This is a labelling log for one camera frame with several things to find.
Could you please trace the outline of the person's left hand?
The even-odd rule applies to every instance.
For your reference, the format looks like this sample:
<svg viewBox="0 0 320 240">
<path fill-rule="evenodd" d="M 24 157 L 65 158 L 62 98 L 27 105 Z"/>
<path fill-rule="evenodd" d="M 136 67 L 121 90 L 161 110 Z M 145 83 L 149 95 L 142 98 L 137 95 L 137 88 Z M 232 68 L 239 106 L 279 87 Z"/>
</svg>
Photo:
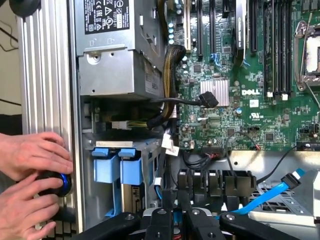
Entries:
<svg viewBox="0 0 320 240">
<path fill-rule="evenodd" d="M 21 181 L 34 171 L 70 174 L 71 155 L 63 138 L 54 132 L 0 135 L 0 171 Z"/>
</svg>

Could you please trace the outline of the person's right hand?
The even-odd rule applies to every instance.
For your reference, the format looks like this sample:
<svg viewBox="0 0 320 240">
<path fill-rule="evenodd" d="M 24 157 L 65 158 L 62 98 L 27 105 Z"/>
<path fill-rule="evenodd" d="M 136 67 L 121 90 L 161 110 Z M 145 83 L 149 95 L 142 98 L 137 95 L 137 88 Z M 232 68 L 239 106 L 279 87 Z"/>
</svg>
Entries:
<svg viewBox="0 0 320 240">
<path fill-rule="evenodd" d="M 0 238 L 2 240 L 40 240 L 56 223 L 50 221 L 41 229 L 36 225 L 50 220 L 59 210 L 54 194 L 35 197 L 39 192 L 62 186 L 58 178 L 36 180 L 32 174 L 0 194 Z"/>
</svg>

